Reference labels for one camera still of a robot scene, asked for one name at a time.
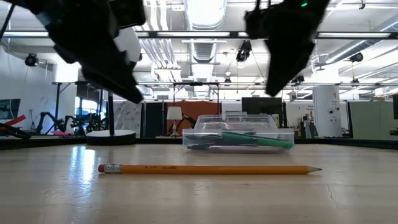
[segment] round white platform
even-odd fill
[[[121,146],[133,144],[136,141],[136,132],[130,130],[114,130],[111,136],[109,130],[93,131],[86,134],[88,145],[95,146]]]

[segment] clear plastic box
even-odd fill
[[[278,129],[270,115],[204,115],[182,136],[183,148],[196,152],[279,153],[294,147],[294,130]]]

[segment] desk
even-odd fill
[[[0,151],[3,223],[398,223],[398,152],[297,145],[195,154],[178,145]],[[303,164],[310,175],[110,175],[98,164]]]

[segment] pencil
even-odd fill
[[[101,164],[98,172],[107,174],[309,174],[322,170],[310,166],[168,166]]]

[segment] lamp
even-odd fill
[[[167,109],[167,119],[173,121],[173,133],[171,134],[171,136],[178,136],[177,126],[175,125],[175,121],[182,120],[181,107],[169,106],[169,108]]]

